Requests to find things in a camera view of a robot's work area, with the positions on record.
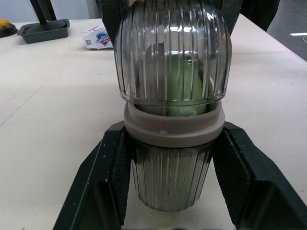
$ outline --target gray floor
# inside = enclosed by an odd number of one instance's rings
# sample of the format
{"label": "gray floor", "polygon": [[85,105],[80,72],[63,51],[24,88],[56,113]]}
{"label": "gray floor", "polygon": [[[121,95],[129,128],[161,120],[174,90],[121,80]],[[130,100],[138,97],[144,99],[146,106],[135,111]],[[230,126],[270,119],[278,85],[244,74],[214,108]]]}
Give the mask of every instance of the gray floor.
{"label": "gray floor", "polygon": [[306,36],[292,33],[307,33],[307,0],[280,0],[278,11],[268,34],[307,61]]}

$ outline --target smoky gray ribbed cup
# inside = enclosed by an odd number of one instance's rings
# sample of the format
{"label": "smoky gray ribbed cup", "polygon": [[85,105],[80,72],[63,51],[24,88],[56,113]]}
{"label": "smoky gray ribbed cup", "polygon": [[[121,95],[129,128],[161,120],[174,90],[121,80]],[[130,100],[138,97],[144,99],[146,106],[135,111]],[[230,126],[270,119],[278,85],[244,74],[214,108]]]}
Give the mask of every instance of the smoky gray ribbed cup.
{"label": "smoky gray ribbed cup", "polygon": [[180,211],[200,197],[211,160],[210,143],[161,148],[133,143],[133,176],[140,200],[160,211]]}

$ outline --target clear ribbed plastic container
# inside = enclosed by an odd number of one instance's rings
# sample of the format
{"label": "clear ribbed plastic container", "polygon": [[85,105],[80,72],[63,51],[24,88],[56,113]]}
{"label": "clear ribbed plastic container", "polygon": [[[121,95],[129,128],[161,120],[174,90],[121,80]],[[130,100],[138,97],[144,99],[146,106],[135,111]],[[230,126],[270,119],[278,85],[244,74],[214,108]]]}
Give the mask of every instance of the clear ribbed plastic container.
{"label": "clear ribbed plastic container", "polygon": [[140,200],[160,211],[180,211],[200,197],[210,164],[210,143],[169,149],[135,141],[134,184]]}
{"label": "clear ribbed plastic container", "polygon": [[[114,47],[120,94],[143,112],[125,110],[130,135],[146,137],[146,144],[136,141],[133,148],[139,198],[162,211],[186,209],[198,200],[211,159],[209,144],[201,145],[206,141],[196,147],[191,143],[200,134],[216,138],[224,124],[223,110],[212,113],[211,124],[207,107],[225,96],[230,69],[230,35],[221,13],[208,0],[136,1],[120,24]],[[166,116],[193,120],[197,115],[199,131],[184,129],[176,136],[177,127],[188,124],[161,125],[174,124]],[[153,120],[160,130],[150,127]],[[183,135],[190,141],[177,148]],[[153,146],[163,142],[169,147],[168,138],[173,148]]]}
{"label": "clear ribbed plastic container", "polygon": [[120,25],[115,59],[123,99],[161,107],[205,105],[225,95],[230,35],[206,0],[136,1]]}

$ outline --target green soap bar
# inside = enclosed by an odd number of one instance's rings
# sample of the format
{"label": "green soap bar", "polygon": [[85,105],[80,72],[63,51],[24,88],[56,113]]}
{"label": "green soap bar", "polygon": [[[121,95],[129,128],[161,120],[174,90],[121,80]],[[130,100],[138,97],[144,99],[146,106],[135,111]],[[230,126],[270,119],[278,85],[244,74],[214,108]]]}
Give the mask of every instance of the green soap bar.
{"label": "green soap bar", "polygon": [[[171,87],[171,99],[177,100],[170,102],[167,110],[168,116],[192,116],[200,115],[206,112],[206,105],[189,105],[195,104],[202,97],[202,82],[198,75],[198,64],[194,62],[194,79],[192,81],[192,63],[187,59],[179,59],[179,56],[172,55],[172,79],[167,77],[167,85]],[[180,106],[183,99],[189,99],[188,105]]]}

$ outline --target green object inside container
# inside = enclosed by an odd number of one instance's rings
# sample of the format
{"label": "green object inside container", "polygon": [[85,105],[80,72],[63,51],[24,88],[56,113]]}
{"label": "green object inside container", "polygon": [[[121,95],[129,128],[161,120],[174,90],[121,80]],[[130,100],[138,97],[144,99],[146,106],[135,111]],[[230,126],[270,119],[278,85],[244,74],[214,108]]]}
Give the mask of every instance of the green object inside container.
{"label": "green object inside container", "polygon": [[169,97],[172,100],[169,102],[168,106],[170,107],[166,111],[168,116],[193,116],[206,112],[207,106],[201,104],[202,81],[198,74],[198,65],[197,60],[192,61],[188,57],[172,55],[172,77],[167,75]]}

